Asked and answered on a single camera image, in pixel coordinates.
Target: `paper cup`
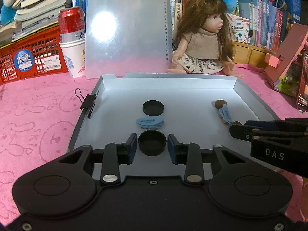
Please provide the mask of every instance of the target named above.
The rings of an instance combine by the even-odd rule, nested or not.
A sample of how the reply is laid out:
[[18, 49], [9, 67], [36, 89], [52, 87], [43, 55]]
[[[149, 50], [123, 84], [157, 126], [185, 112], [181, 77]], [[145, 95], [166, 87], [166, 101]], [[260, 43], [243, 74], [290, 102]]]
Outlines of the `paper cup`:
[[60, 47], [70, 76], [76, 78], [85, 75], [86, 38], [60, 43]]

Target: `brown hair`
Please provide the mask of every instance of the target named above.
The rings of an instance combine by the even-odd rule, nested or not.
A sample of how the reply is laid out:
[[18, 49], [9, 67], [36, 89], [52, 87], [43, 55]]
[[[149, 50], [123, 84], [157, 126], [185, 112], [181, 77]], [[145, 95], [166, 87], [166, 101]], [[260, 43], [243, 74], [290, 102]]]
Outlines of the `brown hair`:
[[224, 13], [226, 10], [227, 6], [223, 0], [189, 0], [185, 4], [185, 11], [177, 27], [176, 41], [179, 42], [183, 34], [196, 33], [210, 15], [221, 14], [223, 26], [217, 34], [221, 59], [228, 61], [227, 57], [229, 57], [233, 60], [231, 26]]

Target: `beverage can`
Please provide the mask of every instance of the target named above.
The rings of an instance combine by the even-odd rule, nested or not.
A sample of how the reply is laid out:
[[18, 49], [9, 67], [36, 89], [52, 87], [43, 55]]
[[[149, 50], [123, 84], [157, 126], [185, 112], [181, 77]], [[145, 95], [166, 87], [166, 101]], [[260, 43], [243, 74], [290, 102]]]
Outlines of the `beverage can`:
[[58, 16], [62, 43], [85, 38], [84, 11], [80, 6], [62, 9]]

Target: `black round container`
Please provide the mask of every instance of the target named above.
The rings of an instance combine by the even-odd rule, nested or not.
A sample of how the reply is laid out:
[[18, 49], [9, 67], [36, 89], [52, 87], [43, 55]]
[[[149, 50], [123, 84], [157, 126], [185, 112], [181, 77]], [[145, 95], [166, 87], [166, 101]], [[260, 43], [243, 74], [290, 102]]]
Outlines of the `black round container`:
[[143, 112], [148, 116], [160, 116], [164, 112], [164, 105], [159, 101], [147, 101], [143, 104]]
[[157, 130], [144, 131], [138, 138], [139, 148], [147, 156], [157, 156], [164, 151], [167, 140], [163, 133]]

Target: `floral skirt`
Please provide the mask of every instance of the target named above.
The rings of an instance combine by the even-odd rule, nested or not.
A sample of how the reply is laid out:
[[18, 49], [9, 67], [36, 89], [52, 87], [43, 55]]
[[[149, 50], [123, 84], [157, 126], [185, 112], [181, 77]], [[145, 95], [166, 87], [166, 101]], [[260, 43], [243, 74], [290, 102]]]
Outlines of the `floral skirt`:
[[205, 60], [189, 57], [186, 53], [179, 60], [184, 69], [191, 73], [198, 74], [215, 74], [224, 68], [219, 60]]

